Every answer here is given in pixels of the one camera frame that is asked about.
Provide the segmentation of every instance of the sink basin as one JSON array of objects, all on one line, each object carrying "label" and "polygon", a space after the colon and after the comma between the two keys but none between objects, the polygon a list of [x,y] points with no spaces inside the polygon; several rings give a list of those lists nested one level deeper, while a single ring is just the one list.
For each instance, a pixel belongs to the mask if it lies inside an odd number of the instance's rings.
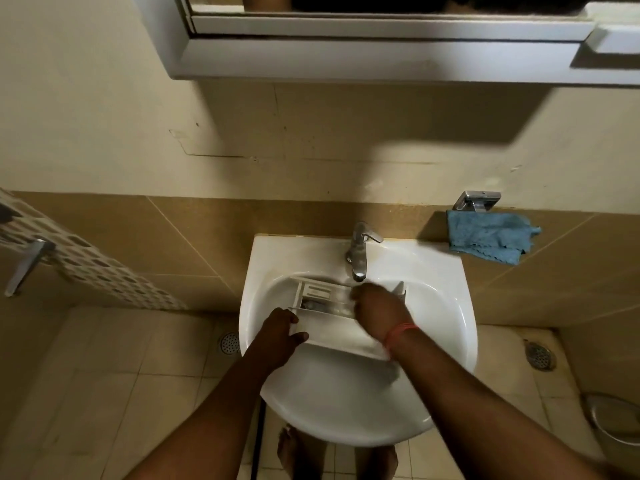
[{"label": "sink basin", "polygon": [[[477,332],[462,262],[447,245],[410,240],[367,243],[367,281],[406,287],[416,324],[473,372]],[[240,307],[242,353],[272,309],[292,306],[292,276],[353,286],[346,239],[256,236]],[[265,382],[265,402],[316,438],[373,447],[396,444],[433,426],[404,371],[394,362],[302,344]]]}]

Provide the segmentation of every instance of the person's left hand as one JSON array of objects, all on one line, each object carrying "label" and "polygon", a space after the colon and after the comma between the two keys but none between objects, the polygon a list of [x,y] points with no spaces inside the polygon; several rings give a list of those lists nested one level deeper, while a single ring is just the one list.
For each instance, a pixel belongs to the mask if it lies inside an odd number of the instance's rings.
[{"label": "person's left hand", "polygon": [[256,364],[265,367],[267,374],[282,367],[293,355],[296,347],[309,338],[306,331],[289,335],[289,326],[292,323],[298,323],[298,317],[293,312],[276,308],[262,324],[245,356],[254,358]]}]

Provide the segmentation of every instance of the person's left arm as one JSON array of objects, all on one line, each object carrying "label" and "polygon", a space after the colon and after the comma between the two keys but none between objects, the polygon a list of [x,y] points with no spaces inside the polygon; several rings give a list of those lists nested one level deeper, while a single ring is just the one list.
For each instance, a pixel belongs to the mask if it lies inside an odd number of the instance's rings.
[{"label": "person's left arm", "polygon": [[125,480],[235,480],[262,385],[308,338],[306,333],[289,336],[290,323],[297,321],[288,310],[272,311],[244,357]]}]

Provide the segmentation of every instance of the mosaic tile border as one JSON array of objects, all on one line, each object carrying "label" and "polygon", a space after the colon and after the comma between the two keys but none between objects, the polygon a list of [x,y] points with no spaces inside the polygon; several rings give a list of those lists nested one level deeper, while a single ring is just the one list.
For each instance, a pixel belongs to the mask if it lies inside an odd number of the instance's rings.
[{"label": "mosaic tile border", "polygon": [[105,256],[89,242],[53,222],[11,192],[0,189],[0,204],[9,208],[13,215],[11,222],[0,224],[0,246],[22,252],[34,239],[46,239],[56,244],[56,250],[41,264],[55,266],[75,281],[139,308],[188,309],[179,299]]}]

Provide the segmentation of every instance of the floor drain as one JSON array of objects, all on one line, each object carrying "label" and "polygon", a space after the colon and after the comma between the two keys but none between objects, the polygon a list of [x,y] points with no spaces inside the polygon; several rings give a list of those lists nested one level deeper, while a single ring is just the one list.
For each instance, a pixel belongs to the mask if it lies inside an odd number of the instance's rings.
[{"label": "floor drain", "polygon": [[556,356],[545,346],[525,340],[524,352],[528,363],[535,370],[548,372],[556,368]]},{"label": "floor drain", "polygon": [[233,355],[240,352],[240,340],[238,334],[235,331],[230,331],[222,336],[220,343],[220,352],[226,355]]}]

